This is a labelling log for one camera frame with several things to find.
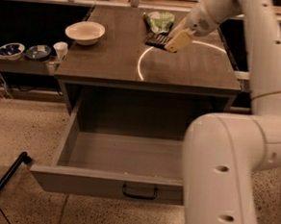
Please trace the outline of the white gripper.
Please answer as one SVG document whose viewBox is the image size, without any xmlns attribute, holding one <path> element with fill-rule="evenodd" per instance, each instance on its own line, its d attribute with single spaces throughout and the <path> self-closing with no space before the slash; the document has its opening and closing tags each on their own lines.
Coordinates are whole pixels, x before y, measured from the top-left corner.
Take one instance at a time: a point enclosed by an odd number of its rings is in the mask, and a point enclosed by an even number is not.
<svg viewBox="0 0 281 224">
<path fill-rule="evenodd" d="M 205 37 L 217 28 L 210 13 L 209 0 L 199 0 L 176 27 L 169 32 L 165 49 L 175 53 L 192 43 L 193 35 Z"/>
</svg>

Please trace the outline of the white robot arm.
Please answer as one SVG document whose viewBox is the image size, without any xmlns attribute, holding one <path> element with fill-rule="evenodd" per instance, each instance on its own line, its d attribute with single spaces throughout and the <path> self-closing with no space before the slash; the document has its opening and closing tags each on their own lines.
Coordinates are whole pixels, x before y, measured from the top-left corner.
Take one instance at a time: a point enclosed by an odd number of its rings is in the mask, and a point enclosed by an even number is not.
<svg viewBox="0 0 281 224">
<path fill-rule="evenodd" d="M 167 49 L 180 50 L 239 14 L 251 113 L 207 113 L 190 124 L 182 161 L 185 224 L 257 224 L 252 173 L 281 166 L 281 26 L 272 1 L 199 0 Z"/>
</svg>

